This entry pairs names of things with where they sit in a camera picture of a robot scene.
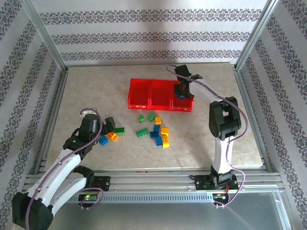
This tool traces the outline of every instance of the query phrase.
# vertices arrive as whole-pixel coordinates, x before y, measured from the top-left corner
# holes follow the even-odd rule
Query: striped wallpaper
[[[0,230],[39,153],[60,70],[18,0],[0,0]]]
[[[266,0],[35,0],[66,65],[235,63]]]
[[[241,74],[298,229],[307,229],[307,0],[281,0]]]

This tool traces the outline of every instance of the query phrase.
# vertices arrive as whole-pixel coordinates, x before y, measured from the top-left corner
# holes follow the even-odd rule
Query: red storage tray
[[[175,84],[179,81],[131,79],[128,108],[192,112],[194,100],[175,97]]]

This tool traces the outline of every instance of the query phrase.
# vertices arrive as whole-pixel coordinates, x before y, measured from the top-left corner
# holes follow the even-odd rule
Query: marble tabletop
[[[200,74],[215,91],[234,96],[245,111],[236,79],[229,63],[188,64],[192,74]],[[97,108],[102,118],[112,116],[116,127],[125,127],[126,133],[105,146],[97,144],[81,165],[93,170],[138,169],[173,167],[210,167],[214,159],[214,138],[209,131],[209,105],[194,99],[192,113],[154,111],[162,118],[162,126],[169,128],[170,148],[157,147],[149,135],[138,138],[136,131],[153,129],[154,122],[138,122],[150,110],[128,109],[128,92],[131,78],[175,80],[165,65],[73,67],[69,68],[59,114],[54,128],[46,168],[59,155],[72,132],[80,127],[79,111],[86,107]],[[242,120],[241,133],[244,128]],[[261,166],[257,145],[251,129],[234,143],[232,164],[237,167]]]

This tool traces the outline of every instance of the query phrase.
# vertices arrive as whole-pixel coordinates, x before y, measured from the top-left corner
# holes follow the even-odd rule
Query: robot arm
[[[189,73],[186,65],[176,67],[175,73],[197,80],[200,83],[205,83],[205,80],[200,75]],[[179,84],[175,85],[175,96],[184,98],[184,100],[197,96],[205,104],[210,105],[209,128],[215,137],[215,155],[213,165],[211,166],[210,178],[214,187],[220,187],[232,179],[230,164],[234,142],[230,142],[230,140],[237,135],[238,130],[241,128],[239,111],[227,102],[214,96],[208,90],[205,90],[200,84],[178,76],[177,79]],[[226,97],[226,99],[238,105],[235,97]]]
[[[66,140],[63,146],[64,149],[53,165],[26,193],[18,192],[13,197],[13,223],[23,228],[26,227],[26,211],[31,198],[34,197],[30,208],[29,228],[38,230],[48,229],[54,215],[68,199],[81,189],[94,186],[94,172],[84,166],[77,167],[77,165],[92,150],[95,144],[92,140],[98,135],[100,125],[102,125],[102,128],[99,135],[105,135],[114,130],[115,122],[113,118],[108,117],[105,121],[105,125],[103,123],[100,124],[97,115],[84,115],[80,128],[76,129],[72,136]],[[75,154],[72,153],[90,141],[92,144]],[[44,184],[40,188],[39,186],[42,181],[44,181]]]

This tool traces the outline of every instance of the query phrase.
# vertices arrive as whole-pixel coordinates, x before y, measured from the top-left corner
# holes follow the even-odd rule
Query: lego brick
[[[108,143],[108,139],[105,137],[105,136],[102,136],[101,138],[98,139],[98,142],[101,144],[101,145],[105,145],[106,143]]]
[[[153,129],[154,131],[160,132],[160,126],[154,125]]]
[[[169,148],[168,136],[166,135],[162,136],[162,143],[163,143],[163,148]]]
[[[156,124],[157,126],[159,126],[159,125],[162,124],[161,117],[159,117],[159,116],[156,116],[156,117],[154,118],[154,121],[155,121],[155,124]]]
[[[154,118],[155,118],[155,113],[150,113],[149,115],[148,115],[148,120],[149,121],[153,121],[154,120]]]
[[[144,117],[143,114],[141,114],[141,115],[139,116],[139,122],[144,122],[144,121],[145,121],[145,117]]]
[[[141,130],[136,132],[136,136],[138,138],[141,137],[141,136],[145,136],[146,134],[148,134],[148,129],[147,128],[141,129]]]
[[[117,135],[118,134],[125,134],[125,128],[124,127],[118,127],[118,128],[115,128],[114,133],[116,133]]]
[[[156,138],[159,136],[159,132],[157,131],[150,132],[149,134],[150,134],[150,138]]]
[[[106,136],[110,138],[112,141],[115,141],[118,137],[117,134],[113,132],[108,133]]]
[[[165,127],[162,127],[160,133],[161,133],[161,135],[166,135],[166,136],[168,136],[168,134],[169,134],[169,129],[168,129],[168,128],[165,128]]]
[[[155,142],[157,146],[163,145],[162,137],[161,136],[156,137]]]

